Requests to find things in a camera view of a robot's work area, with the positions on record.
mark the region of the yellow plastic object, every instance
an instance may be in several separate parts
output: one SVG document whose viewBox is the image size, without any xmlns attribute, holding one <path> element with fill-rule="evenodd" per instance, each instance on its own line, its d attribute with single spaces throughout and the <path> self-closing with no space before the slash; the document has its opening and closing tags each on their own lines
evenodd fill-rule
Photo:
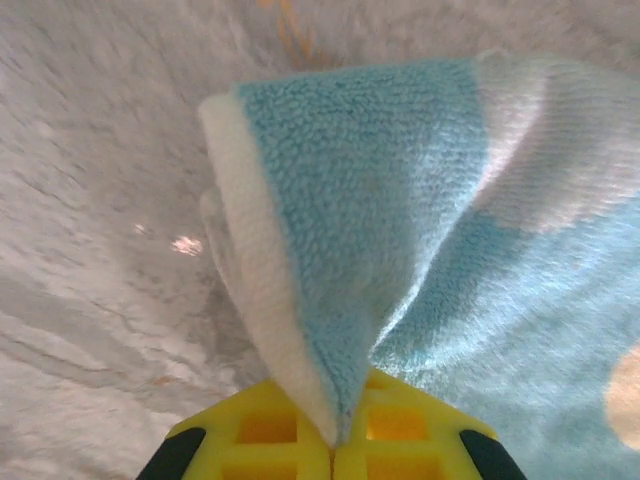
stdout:
<svg viewBox="0 0 640 480">
<path fill-rule="evenodd" d="M 332 452 L 284 392 L 265 381 L 176 425 L 167 441 L 192 432 L 204 438 L 186 458 L 188 449 L 179 446 L 165 454 L 164 467 L 152 459 L 156 473 L 148 466 L 138 479 L 483 480 L 461 441 L 464 430 L 496 438 L 475 418 L 373 370 L 351 438 Z M 170 474 L 176 462 L 184 467 Z"/>
</svg>

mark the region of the black rubber part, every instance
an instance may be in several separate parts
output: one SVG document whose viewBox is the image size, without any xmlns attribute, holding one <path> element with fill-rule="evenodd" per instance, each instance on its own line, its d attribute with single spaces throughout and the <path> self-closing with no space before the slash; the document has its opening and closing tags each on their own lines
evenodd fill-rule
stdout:
<svg viewBox="0 0 640 480">
<path fill-rule="evenodd" d="M 207 432 L 195 427 L 167 438 L 136 480 L 182 480 Z"/>
<path fill-rule="evenodd" d="M 476 432 L 463 430 L 460 439 L 482 480 L 527 480 L 500 442 Z"/>
</svg>

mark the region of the gray marble surface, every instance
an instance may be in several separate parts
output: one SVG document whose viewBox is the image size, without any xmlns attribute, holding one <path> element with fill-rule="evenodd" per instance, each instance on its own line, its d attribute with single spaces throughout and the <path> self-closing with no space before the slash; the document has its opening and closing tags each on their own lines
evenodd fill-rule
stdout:
<svg viewBox="0 0 640 480">
<path fill-rule="evenodd" d="M 293 3 L 0 0 L 2 478 L 131 478 L 170 426 L 264 377 L 198 212 L 207 95 L 490 48 L 640 72 L 586 0 Z"/>
</svg>

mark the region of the towel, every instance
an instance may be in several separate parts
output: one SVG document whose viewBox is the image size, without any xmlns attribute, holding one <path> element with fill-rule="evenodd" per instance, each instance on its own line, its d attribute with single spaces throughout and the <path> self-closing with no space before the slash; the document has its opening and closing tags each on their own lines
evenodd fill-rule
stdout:
<svg viewBox="0 0 640 480">
<path fill-rule="evenodd" d="M 638 479 L 638 79 L 493 52 L 240 84 L 200 117 L 216 265 L 328 443 L 373 364 L 531 479 Z"/>
</svg>

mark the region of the yellow stain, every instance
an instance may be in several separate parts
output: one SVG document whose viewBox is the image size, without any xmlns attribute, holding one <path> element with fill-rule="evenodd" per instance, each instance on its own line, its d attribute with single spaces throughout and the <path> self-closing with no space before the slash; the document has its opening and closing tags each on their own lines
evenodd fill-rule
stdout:
<svg viewBox="0 0 640 480">
<path fill-rule="evenodd" d="M 292 0 L 257 0 L 263 9 L 270 9 L 277 3 L 279 15 L 277 20 L 278 38 L 296 68 L 321 69 L 338 67 L 339 62 L 332 62 L 330 56 L 314 45 L 313 31 L 300 26 L 294 11 Z"/>
</svg>

